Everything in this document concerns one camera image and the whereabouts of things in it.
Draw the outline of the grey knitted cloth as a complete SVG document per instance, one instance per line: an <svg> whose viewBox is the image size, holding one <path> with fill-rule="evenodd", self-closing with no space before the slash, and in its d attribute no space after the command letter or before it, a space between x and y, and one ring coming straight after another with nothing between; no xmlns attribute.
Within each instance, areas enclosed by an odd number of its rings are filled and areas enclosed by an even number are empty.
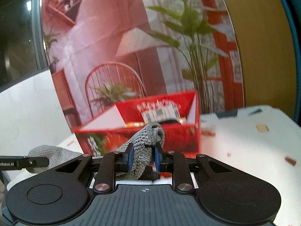
<svg viewBox="0 0 301 226"><path fill-rule="evenodd" d="M160 174L153 171L151 167L154 163L152 161L152 152L157 143L160 145L164 144L164 139L164 130L158 123L148 124L135 133L126 143L117 149L120 152L124 152L130 143L133 144L134 160L132 171L129 173L116 174L116 180L158 180L160 178ZM29 173L42 173L80 155L81 153L73 152L62 147L50 145L37 146L30 150L28 156L30 158L46 157L49 159L49 165L47 167L27 168L27 171Z"/></svg>

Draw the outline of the orange floral oven mitt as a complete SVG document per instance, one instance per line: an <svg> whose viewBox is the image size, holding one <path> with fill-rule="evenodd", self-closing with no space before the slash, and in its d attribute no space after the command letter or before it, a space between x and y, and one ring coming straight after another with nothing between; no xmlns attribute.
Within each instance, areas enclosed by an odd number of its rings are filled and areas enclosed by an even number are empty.
<svg viewBox="0 0 301 226"><path fill-rule="evenodd" d="M125 124L127 128L138 128L138 127L144 127L145 123L144 122L127 122Z"/></svg>

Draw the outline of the black soft cloth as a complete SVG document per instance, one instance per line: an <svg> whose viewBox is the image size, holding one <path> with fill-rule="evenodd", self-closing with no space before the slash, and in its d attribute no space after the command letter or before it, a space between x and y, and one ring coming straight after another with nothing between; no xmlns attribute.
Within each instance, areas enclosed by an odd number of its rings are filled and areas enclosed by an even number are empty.
<svg viewBox="0 0 301 226"><path fill-rule="evenodd" d="M160 124L179 124L179 122L176 119L168 119L161 121Z"/></svg>

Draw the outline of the printed living room backdrop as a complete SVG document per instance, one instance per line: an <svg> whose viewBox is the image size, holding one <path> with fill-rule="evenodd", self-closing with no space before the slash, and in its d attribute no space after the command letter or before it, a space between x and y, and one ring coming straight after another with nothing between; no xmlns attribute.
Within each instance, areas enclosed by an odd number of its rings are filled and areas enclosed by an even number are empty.
<svg viewBox="0 0 301 226"><path fill-rule="evenodd" d="M112 104L195 90L203 114L244 106L224 0L40 0L43 46L69 127Z"/></svg>

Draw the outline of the red strawberry cardboard box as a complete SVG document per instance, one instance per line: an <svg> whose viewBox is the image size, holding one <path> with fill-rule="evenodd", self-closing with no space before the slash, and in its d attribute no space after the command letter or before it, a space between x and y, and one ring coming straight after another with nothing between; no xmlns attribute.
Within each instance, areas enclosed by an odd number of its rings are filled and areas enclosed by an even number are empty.
<svg viewBox="0 0 301 226"><path fill-rule="evenodd" d="M176 119L179 124L160 124L168 119ZM143 128L127 128L127 122L159 123L165 133L164 151L180 152L187 158L193 158L201 151L199 104L195 91L117 102L74 133L83 152L101 156L117 150Z"/></svg>

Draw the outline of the dark window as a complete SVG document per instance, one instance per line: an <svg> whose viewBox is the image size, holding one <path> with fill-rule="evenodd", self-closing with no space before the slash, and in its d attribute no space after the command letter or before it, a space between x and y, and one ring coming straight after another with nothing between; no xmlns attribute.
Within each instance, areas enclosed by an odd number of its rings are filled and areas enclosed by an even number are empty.
<svg viewBox="0 0 301 226"><path fill-rule="evenodd" d="M41 5L42 0L1 0L1 92L49 69Z"/></svg>

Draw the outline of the wooden wall panel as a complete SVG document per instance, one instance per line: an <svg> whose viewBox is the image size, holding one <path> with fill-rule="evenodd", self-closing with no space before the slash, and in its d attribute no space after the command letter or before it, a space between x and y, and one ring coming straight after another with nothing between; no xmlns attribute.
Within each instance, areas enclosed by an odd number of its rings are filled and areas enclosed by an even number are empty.
<svg viewBox="0 0 301 226"><path fill-rule="evenodd" d="M245 105L270 105L294 117L296 63L281 0L224 1L240 52Z"/></svg>

